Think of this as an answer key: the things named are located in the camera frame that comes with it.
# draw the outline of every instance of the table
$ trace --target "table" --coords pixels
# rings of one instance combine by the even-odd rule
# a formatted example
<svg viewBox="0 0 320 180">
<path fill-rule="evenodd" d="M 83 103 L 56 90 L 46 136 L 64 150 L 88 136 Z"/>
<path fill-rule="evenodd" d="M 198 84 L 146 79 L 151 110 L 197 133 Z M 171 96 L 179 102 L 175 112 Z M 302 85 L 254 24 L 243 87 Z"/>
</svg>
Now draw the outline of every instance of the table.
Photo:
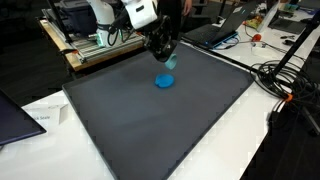
<svg viewBox="0 0 320 180">
<path fill-rule="evenodd" d="M 64 49 L 69 49 L 69 46 L 67 45 L 66 42 L 64 42 L 57 32 L 49 25 L 49 22 L 47 20 L 39 20 L 39 25 L 43 29 L 43 31 L 53 40 L 53 42 L 56 44 L 58 47 L 59 51 L 64 50 Z M 81 63 L 80 60 L 78 59 L 77 56 L 74 56 L 72 53 L 66 54 L 65 55 L 65 60 L 69 66 L 69 71 L 75 71 L 78 72 L 80 70 L 89 68 L 91 66 L 94 66 L 96 64 L 102 63 L 104 61 L 110 60 L 112 58 L 115 58 L 117 56 L 126 54 L 128 52 L 132 52 L 134 50 L 137 50 L 139 48 L 143 47 L 143 42 L 141 41 L 140 43 L 136 44 L 131 44 L 127 48 L 119 49 L 114 52 L 111 52 L 110 54 L 104 55 L 94 61 L 88 61 L 86 63 Z"/>
<path fill-rule="evenodd" d="M 273 33 L 274 31 L 269 29 L 263 36 Z M 246 39 L 245 36 L 240 36 L 242 40 Z M 306 58 L 319 36 L 320 28 L 310 35 L 303 49 L 297 54 Z M 277 46 L 281 43 L 278 37 L 270 37 L 267 39 L 270 44 Z M 248 65 L 267 61 L 242 52 L 245 48 L 248 49 L 248 44 L 221 53 Z M 266 136 L 268 113 L 278 101 L 256 84 L 252 84 L 209 130 L 169 179 L 239 179 Z M 113 179 L 63 92 L 26 107 L 48 104 L 68 104 L 60 125 L 47 134 L 5 146 L 0 152 L 0 179 Z"/>
</svg>

